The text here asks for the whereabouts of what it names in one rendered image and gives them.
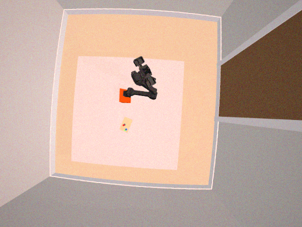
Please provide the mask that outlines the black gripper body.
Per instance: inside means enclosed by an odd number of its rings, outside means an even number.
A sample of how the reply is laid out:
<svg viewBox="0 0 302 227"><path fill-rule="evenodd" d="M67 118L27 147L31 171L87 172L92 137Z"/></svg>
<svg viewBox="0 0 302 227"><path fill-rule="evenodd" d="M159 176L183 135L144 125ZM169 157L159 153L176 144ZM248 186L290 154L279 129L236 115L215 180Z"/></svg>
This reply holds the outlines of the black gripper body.
<svg viewBox="0 0 302 227"><path fill-rule="evenodd" d="M140 68L140 67L142 67L142 64L145 62L145 60L143 59L142 56L140 56L140 57L134 59L133 62L134 62L134 64L135 64L136 67L138 66L138 68ZM143 71L143 72L140 72L140 71L138 71L138 72L139 72L141 78L143 79L143 76L142 76L142 75L146 72L146 70ZM148 88L151 87L151 86L153 86L154 84L157 83L157 82L155 81L155 79L154 79L154 78L151 79L151 77L148 77L147 80L148 80L148 81L145 82L145 84L146 84L146 86L147 86Z"/></svg>

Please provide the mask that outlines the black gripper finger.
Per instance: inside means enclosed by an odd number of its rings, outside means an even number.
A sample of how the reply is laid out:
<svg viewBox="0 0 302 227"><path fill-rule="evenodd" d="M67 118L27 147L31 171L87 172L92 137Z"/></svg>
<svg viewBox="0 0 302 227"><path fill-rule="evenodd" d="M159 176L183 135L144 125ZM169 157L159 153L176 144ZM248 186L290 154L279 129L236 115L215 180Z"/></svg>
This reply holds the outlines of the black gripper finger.
<svg viewBox="0 0 302 227"><path fill-rule="evenodd" d="M139 71L140 71L140 72L143 72L143 71L147 70L148 68L149 68L148 65L145 64L145 65L143 65L143 66L141 66L141 67L139 68Z"/></svg>
<svg viewBox="0 0 302 227"><path fill-rule="evenodd" d="M152 72L151 72L150 68L148 68L142 76L144 79L152 76Z"/></svg>

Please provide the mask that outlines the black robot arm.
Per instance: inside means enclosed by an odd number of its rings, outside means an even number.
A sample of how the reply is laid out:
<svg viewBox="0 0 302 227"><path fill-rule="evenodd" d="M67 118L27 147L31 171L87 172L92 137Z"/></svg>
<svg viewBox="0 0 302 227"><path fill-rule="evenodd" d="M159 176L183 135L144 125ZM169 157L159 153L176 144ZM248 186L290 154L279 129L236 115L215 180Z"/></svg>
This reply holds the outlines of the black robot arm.
<svg viewBox="0 0 302 227"><path fill-rule="evenodd" d="M148 82L147 78L141 78L139 71L136 72L135 70L131 72L131 78L134 82L134 84L138 85L138 86L143 86L145 89L147 89L148 91L141 91L141 90L134 90L132 87L128 87L127 90L123 90L123 95L124 97L131 97L134 95L138 95L138 96L145 96L145 97L149 97L152 100L155 100L157 98L157 88L154 88L153 86L151 87L147 87L145 82Z"/></svg>

